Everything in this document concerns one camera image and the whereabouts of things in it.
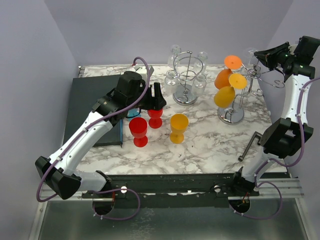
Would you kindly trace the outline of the clear wine glass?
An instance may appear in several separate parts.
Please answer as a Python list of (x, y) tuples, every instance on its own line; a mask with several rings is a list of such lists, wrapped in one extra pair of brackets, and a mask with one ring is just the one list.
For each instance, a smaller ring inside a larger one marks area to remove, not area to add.
[(243, 58), (242, 58), (242, 63), (246, 67), (250, 67), (251, 65), (256, 65), (258, 63), (257, 58), (255, 57), (254, 53), (257, 52), (258, 50), (253, 47), (246, 48), (243, 51)]

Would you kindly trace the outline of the red plastic wine glass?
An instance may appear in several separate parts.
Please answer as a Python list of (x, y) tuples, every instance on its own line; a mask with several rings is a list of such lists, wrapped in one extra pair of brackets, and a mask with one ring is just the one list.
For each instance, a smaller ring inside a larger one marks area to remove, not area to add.
[(163, 109), (160, 110), (148, 110), (147, 111), (150, 119), (148, 121), (148, 124), (153, 129), (158, 129), (162, 126), (163, 121), (161, 119), (161, 116), (163, 114)]
[(143, 148), (148, 143), (146, 136), (148, 124), (142, 117), (135, 117), (129, 123), (129, 130), (133, 136), (133, 143), (136, 147)]

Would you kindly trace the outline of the blue plastic wine glass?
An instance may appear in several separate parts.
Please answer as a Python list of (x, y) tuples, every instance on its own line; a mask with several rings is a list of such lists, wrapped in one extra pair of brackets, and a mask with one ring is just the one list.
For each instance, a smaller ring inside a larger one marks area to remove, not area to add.
[(126, 118), (133, 119), (133, 118), (140, 117), (140, 116), (141, 116), (141, 109), (140, 108), (133, 108), (128, 111)]

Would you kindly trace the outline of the dark orange wine glass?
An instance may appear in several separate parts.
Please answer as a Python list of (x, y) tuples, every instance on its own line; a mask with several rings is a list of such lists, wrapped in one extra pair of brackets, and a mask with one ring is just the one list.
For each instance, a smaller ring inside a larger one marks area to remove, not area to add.
[(232, 70), (237, 70), (242, 66), (242, 60), (236, 55), (228, 55), (224, 59), (225, 69), (221, 70), (215, 78), (214, 85), (220, 90), (223, 87), (230, 87), (229, 76), (233, 74)]

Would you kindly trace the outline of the yellow-orange wine glass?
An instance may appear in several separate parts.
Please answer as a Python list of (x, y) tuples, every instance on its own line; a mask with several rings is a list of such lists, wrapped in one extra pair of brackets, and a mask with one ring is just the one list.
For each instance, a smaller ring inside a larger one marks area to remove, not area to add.
[(235, 99), (236, 90), (243, 90), (247, 86), (246, 78), (240, 73), (232, 73), (228, 77), (230, 86), (222, 87), (214, 96), (214, 103), (220, 108), (227, 108)]

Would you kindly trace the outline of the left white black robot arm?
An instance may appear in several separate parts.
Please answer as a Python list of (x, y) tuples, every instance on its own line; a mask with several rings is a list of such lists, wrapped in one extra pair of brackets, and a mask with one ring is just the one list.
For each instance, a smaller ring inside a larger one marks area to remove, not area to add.
[(117, 86), (97, 100), (68, 141), (49, 157), (40, 156), (35, 161), (41, 183), (63, 200), (79, 191), (92, 191), (101, 198), (107, 197), (111, 185), (106, 175), (101, 171), (78, 171), (78, 164), (103, 135), (127, 117), (129, 110), (161, 110), (166, 104), (159, 82), (150, 84), (150, 80), (143, 79), (141, 74), (125, 71), (119, 76)]

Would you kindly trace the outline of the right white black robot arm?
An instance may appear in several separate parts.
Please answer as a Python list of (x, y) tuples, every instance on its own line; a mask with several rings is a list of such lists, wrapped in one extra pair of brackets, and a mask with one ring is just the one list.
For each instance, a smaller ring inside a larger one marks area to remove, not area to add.
[[(305, 143), (314, 129), (308, 125), (307, 102), (315, 67), (311, 66), (320, 40), (311, 36), (300, 37), (296, 46), (285, 42), (277, 47), (254, 52), (254, 57), (270, 71), (276, 70), (284, 76), (285, 100), (281, 117), (263, 134), (255, 132), (261, 146), (257, 158), (241, 167), (230, 183), (230, 191), (241, 196), (258, 188), (258, 179), (277, 163), (293, 167), (304, 154)], [(299, 152), (298, 159), (290, 164), (281, 161)]]

